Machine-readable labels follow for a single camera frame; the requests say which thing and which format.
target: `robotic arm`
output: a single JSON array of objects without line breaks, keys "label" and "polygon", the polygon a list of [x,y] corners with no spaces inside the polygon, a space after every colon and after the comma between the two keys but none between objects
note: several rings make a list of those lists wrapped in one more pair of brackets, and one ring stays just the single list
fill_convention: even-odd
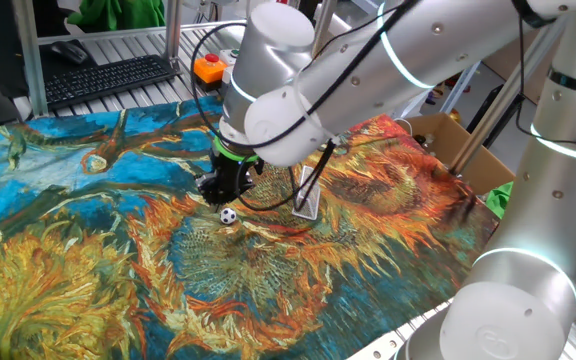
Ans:
[{"label": "robotic arm", "polygon": [[[207,176],[227,193],[233,165],[225,159],[241,161],[256,154],[274,165],[294,165],[334,134],[394,108],[509,43],[517,37],[519,17],[529,29],[572,12],[504,220],[453,304],[424,323],[395,356],[558,359],[576,314],[576,0],[566,5],[552,0],[423,0],[402,10],[411,2],[391,11],[400,1],[387,0],[375,23],[332,42],[306,69],[314,38],[309,22],[279,4],[255,9],[220,131],[233,142],[258,144],[318,106],[294,131],[268,146],[250,149],[217,139],[215,172]],[[366,53],[366,44],[394,16],[400,20]],[[340,78],[361,53],[357,66]],[[198,181],[200,189],[206,179]]]}]

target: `keyboard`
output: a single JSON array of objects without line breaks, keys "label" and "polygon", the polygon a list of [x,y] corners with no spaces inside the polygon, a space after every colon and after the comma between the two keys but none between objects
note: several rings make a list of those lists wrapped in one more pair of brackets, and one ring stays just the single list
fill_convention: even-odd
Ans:
[{"label": "keyboard", "polygon": [[157,55],[141,56],[79,69],[46,79],[48,108],[97,99],[175,76],[168,62]]}]

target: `van gogh sunflowers print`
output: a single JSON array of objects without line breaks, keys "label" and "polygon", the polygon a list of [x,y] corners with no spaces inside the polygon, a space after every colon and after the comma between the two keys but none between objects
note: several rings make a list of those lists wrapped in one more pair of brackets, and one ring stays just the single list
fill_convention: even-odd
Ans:
[{"label": "van gogh sunflowers print", "polygon": [[[0,359],[344,359],[454,295],[496,225],[386,116],[343,135],[316,221],[222,225],[211,138],[191,102],[0,126]],[[253,177],[254,204],[291,191]]]}]

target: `black cable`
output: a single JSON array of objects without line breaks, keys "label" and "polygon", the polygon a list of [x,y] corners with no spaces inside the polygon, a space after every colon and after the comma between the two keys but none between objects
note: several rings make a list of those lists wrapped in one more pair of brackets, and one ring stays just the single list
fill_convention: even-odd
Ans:
[{"label": "black cable", "polygon": [[[380,17],[384,17],[384,16],[386,16],[387,14],[389,14],[389,13],[397,10],[398,8],[399,8],[398,6],[395,6],[394,8],[392,8],[392,9],[384,12],[382,15],[376,16],[376,17],[372,18],[372,20],[368,21],[367,23],[365,23],[365,24],[363,24],[363,25],[361,25],[361,26],[358,26],[358,27],[356,27],[356,28],[352,28],[352,29],[346,31],[345,33],[342,33],[342,34],[339,34],[339,35],[337,35],[337,36],[334,36],[332,39],[328,40],[328,41],[324,44],[324,46],[321,48],[321,50],[319,50],[319,51],[317,52],[317,55],[315,55],[315,57],[313,58],[313,60],[316,60],[316,59],[319,57],[319,55],[321,55],[321,54],[324,52],[324,50],[326,50],[326,48],[328,47],[328,45],[332,44],[335,40],[339,39],[340,37],[343,37],[343,36],[346,36],[346,35],[350,35],[350,34],[354,33],[355,31],[359,31],[359,30],[365,28],[366,26],[374,23],[374,22],[375,22],[377,19],[379,19]],[[312,61],[310,62],[310,64],[308,64],[308,65],[304,68],[304,70],[307,69],[311,64],[312,64]]]},{"label": "black cable", "polygon": [[[380,41],[380,36],[382,33],[390,30],[405,14],[408,13],[408,11],[410,11],[410,9],[412,9],[415,5],[417,5],[421,0],[404,0],[404,2],[397,6],[396,9],[400,9],[401,11],[397,11],[394,15],[392,15],[390,18],[388,18],[383,26],[381,26],[379,28],[379,30],[377,30],[377,32],[375,32],[370,39],[368,39],[368,41],[366,42],[366,44],[361,48],[361,50],[359,51],[359,53],[357,53],[357,55],[351,60],[350,64],[348,64],[348,66],[344,69],[344,71],[341,73],[341,75],[333,82],[333,84],[322,94],[322,96],[315,101],[315,103],[311,106],[311,108],[306,111],[306,113],[308,115],[312,115],[331,95],[332,93],[350,76],[350,74],[357,68],[357,66],[359,66],[359,64],[361,63],[361,61],[363,61],[363,59],[368,55],[368,53],[370,53],[370,51],[379,43]],[[360,28],[363,28],[365,26],[367,26],[368,24],[370,24],[371,22],[373,22],[374,20],[376,20],[377,18],[371,20],[370,22],[362,25]],[[217,31],[229,27],[229,26],[246,26],[245,24],[242,23],[235,23],[235,24],[223,24],[220,26],[215,27],[214,29],[210,30],[208,33],[206,33],[206,35],[204,35],[200,40],[199,43],[197,44],[197,46],[195,47],[195,50],[193,51],[192,57],[191,57],[191,61],[190,61],[190,68],[194,69],[195,67],[195,61],[197,59],[197,54],[199,53],[199,49],[201,48],[201,46],[203,45],[203,43],[210,37],[212,36],[212,34],[216,33]],[[324,48],[330,44],[332,41],[329,41],[328,43],[326,43],[326,45],[324,46]],[[312,64],[312,62],[315,59],[313,58],[313,60],[311,60],[311,62],[306,66],[310,66]],[[235,143],[231,140],[226,139],[219,131],[217,131],[217,129],[210,123],[210,121],[208,121],[206,114],[204,113],[201,104],[199,102],[199,96],[197,94],[197,87],[196,87],[196,74],[194,73],[194,71],[190,72],[190,76],[191,76],[191,82],[192,82],[192,95],[193,95],[193,99],[195,100],[195,105],[197,106],[197,110],[199,112],[199,115],[201,116],[204,124],[208,127],[208,129],[210,129],[215,136],[220,140],[223,141],[225,143],[234,145],[234,146],[239,146],[241,148],[246,148],[246,149],[255,149],[255,148],[260,148],[260,147],[264,147],[264,146],[268,146],[271,145],[281,139],[283,139],[284,137],[286,137],[288,134],[290,134],[294,129],[296,129],[298,126],[300,126],[303,122],[306,121],[306,116],[302,116],[301,118],[299,118],[299,120],[297,120],[293,125],[291,125],[288,129],[286,129],[284,132],[282,132],[281,134],[277,135],[276,137],[264,141],[262,143],[259,144],[241,144],[241,143]],[[247,162],[247,160],[250,159],[250,157],[247,157],[244,159],[244,161],[242,161],[242,163],[240,164],[240,167],[237,171],[237,176],[235,178],[235,194],[237,195],[237,197],[239,198],[239,200],[242,202],[242,204],[244,204],[245,206],[247,206],[248,208],[252,209],[252,210],[256,210],[256,211],[267,211],[267,210],[273,210],[281,205],[284,205],[286,203],[288,203],[291,199],[293,199],[295,196],[297,196],[297,194],[299,193],[299,191],[301,191],[306,184],[308,184],[308,182],[311,182],[310,187],[308,188],[308,190],[306,191],[304,200],[302,201],[302,203],[300,205],[297,206],[297,211],[301,210],[304,206],[304,204],[306,203],[306,199],[308,198],[308,195],[310,195],[310,192],[312,191],[312,189],[314,188],[314,185],[317,182],[317,179],[319,178],[319,176],[321,175],[321,173],[323,172],[324,167],[326,166],[326,163],[328,162],[328,160],[330,159],[330,157],[332,156],[332,152],[335,148],[335,145],[332,143],[332,141],[328,142],[328,146],[326,147],[326,150],[324,151],[324,154],[321,156],[321,158],[319,159],[319,162],[317,163],[317,165],[315,166],[315,169],[313,170],[313,173],[310,174],[310,176],[308,176],[308,178],[306,179],[306,181],[304,182],[304,184],[302,184],[297,191],[293,191],[293,193],[287,197],[286,199],[280,201],[277,204],[271,205],[271,206],[267,206],[267,207],[263,207],[263,208],[257,208],[254,207],[250,204],[248,204],[242,197],[241,194],[239,192],[239,177],[242,175],[242,171],[243,168],[245,167],[245,163]]]},{"label": "black cable", "polygon": [[[332,95],[332,93],[348,78],[348,76],[350,76],[350,74],[357,68],[357,66],[359,66],[359,63],[361,63],[361,61],[368,55],[368,53],[375,47],[375,45],[377,45],[379,43],[381,34],[383,32],[390,30],[406,13],[408,13],[408,11],[410,11],[410,9],[412,9],[420,1],[421,0],[405,0],[401,5],[399,5],[397,8],[400,9],[401,11],[397,11],[391,17],[389,17],[384,22],[384,25],[370,37],[368,42],[366,42],[364,47],[359,51],[359,53],[350,62],[350,64],[348,64],[348,66],[344,69],[344,71],[341,73],[341,75],[322,94],[322,96],[317,101],[315,101],[315,103],[312,105],[312,107],[310,109],[308,109],[308,111],[306,113],[308,115],[312,115]],[[238,147],[243,148],[243,149],[256,149],[256,148],[260,148],[260,147],[274,144],[277,141],[286,137],[293,130],[295,130],[297,127],[299,127],[301,124],[303,124],[306,121],[306,116],[305,115],[302,116],[301,118],[299,118],[299,120],[297,120],[294,124],[292,124],[288,129],[286,129],[284,132],[282,132],[281,134],[275,136],[274,138],[272,138],[270,140],[267,140],[267,141],[264,141],[264,142],[261,142],[258,144],[242,144],[242,143],[236,143],[236,142],[233,142],[232,140],[226,139],[221,133],[219,133],[219,131],[217,131],[217,129],[208,121],[206,114],[203,112],[203,109],[201,108],[201,104],[199,103],[199,96],[197,95],[197,87],[195,86],[197,75],[195,74],[194,71],[192,71],[192,69],[194,69],[194,66],[195,66],[197,54],[199,53],[199,48],[201,48],[201,46],[206,41],[206,39],[208,39],[210,36],[212,36],[212,34],[216,33],[217,31],[219,31],[221,29],[224,29],[224,28],[230,27],[230,26],[244,26],[245,27],[246,25],[242,24],[242,23],[234,23],[234,24],[223,24],[223,25],[217,26],[214,29],[210,30],[208,33],[206,33],[206,35],[204,35],[199,40],[199,43],[197,44],[197,46],[195,47],[195,50],[193,51],[192,57],[190,59],[190,69],[191,69],[190,78],[191,78],[191,82],[192,82],[192,95],[193,95],[193,98],[195,100],[197,110],[198,110],[199,115],[201,116],[202,120],[204,121],[204,124],[206,125],[206,127],[208,127],[208,129],[210,129],[210,131],[212,131],[215,134],[215,136],[217,138],[219,138],[219,140],[221,140],[224,143],[238,146]]]},{"label": "black cable", "polygon": [[270,211],[270,210],[274,210],[274,209],[276,209],[282,205],[287,204],[290,200],[293,200],[297,196],[297,194],[299,194],[299,192],[301,190],[303,190],[308,183],[310,183],[310,186],[308,187],[308,190],[306,190],[306,194],[304,196],[304,199],[301,201],[301,203],[299,205],[297,205],[296,200],[293,202],[293,206],[295,207],[295,210],[301,211],[301,209],[306,204],[306,199],[308,199],[308,195],[310,195],[310,192],[315,187],[315,184],[317,183],[319,176],[323,173],[323,170],[326,167],[328,160],[332,156],[332,153],[333,153],[333,150],[335,149],[335,147],[336,147],[336,145],[332,141],[328,141],[328,145],[326,146],[326,150],[324,151],[323,155],[321,155],[321,158],[319,158],[319,162],[317,163],[317,165],[315,165],[313,172],[306,178],[304,183],[296,189],[294,186],[295,182],[294,182],[294,176],[292,174],[292,170],[290,168],[288,168],[288,170],[290,171],[290,177],[291,177],[290,183],[291,183],[292,188],[293,188],[292,194],[290,194],[288,197],[279,201],[276,204],[273,204],[270,206],[264,206],[264,207],[256,207],[254,205],[251,205],[241,196],[241,192],[239,191],[239,178],[241,177],[242,171],[245,168],[245,163],[250,159],[251,156],[246,157],[241,162],[241,164],[239,165],[239,169],[237,169],[237,176],[235,176],[235,195],[237,196],[237,199],[239,199],[239,201],[241,201],[241,203],[245,207],[249,208],[250,210]]},{"label": "black cable", "polygon": [[[519,51],[520,51],[520,56],[519,56],[519,63],[520,65],[520,73],[519,73],[519,77],[520,77],[520,86],[519,86],[519,94],[525,96],[524,94],[524,88],[525,88],[525,84],[526,84],[526,79],[525,79],[525,63],[524,63],[524,21],[521,18],[521,16],[519,16]],[[524,129],[521,127],[521,124],[519,123],[519,118],[521,117],[521,108],[523,106],[523,101],[521,103],[519,103],[519,106],[517,107],[517,117],[515,118],[515,126],[517,126],[517,129],[519,131],[521,131],[522,133],[528,135],[528,136],[532,136],[534,138],[537,139],[542,139],[545,141],[549,141],[552,143],[559,143],[559,144],[574,144],[576,145],[576,141],[574,140],[552,140],[552,139],[548,139],[545,138],[541,135],[535,135],[532,132]]]}]

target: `soccer ball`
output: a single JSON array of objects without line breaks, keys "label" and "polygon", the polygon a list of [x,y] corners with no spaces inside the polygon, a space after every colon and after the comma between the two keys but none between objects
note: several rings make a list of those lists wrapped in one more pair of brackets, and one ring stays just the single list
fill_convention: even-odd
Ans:
[{"label": "soccer ball", "polygon": [[221,222],[225,225],[230,225],[237,220],[237,213],[231,208],[221,210]]}]

